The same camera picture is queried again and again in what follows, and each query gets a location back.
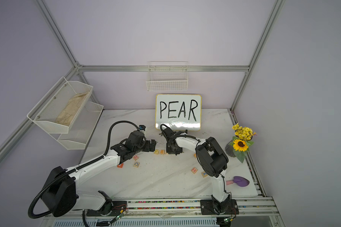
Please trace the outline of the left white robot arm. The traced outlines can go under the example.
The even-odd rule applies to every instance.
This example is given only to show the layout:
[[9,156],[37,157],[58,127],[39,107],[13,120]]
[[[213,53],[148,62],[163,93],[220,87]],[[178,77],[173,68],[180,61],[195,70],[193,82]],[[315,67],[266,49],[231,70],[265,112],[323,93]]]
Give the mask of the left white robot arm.
[[107,216],[118,210],[104,191],[85,192],[81,190],[81,186],[105,170],[132,159],[141,151],[155,151],[157,142],[147,140],[144,134],[145,126],[140,125],[128,138],[110,146],[112,130],[109,129],[103,154],[81,165],[68,169],[58,166],[51,171],[43,188],[28,208],[27,214],[30,218],[41,218],[49,214],[60,217],[72,210],[93,210]]

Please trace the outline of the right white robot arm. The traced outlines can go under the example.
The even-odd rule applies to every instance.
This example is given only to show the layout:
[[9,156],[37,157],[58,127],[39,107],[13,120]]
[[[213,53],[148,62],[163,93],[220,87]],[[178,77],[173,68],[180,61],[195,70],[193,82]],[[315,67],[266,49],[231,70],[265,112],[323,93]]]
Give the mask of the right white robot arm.
[[224,180],[229,159],[217,140],[213,137],[199,139],[184,131],[173,131],[165,124],[160,125],[160,130],[167,142],[167,153],[178,155],[183,152],[183,149],[194,151],[198,163],[211,177],[211,198],[200,201],[201,213],[203,215],[234,213],[232,211],[233,200],[231,194],[225,189],[226,182]]

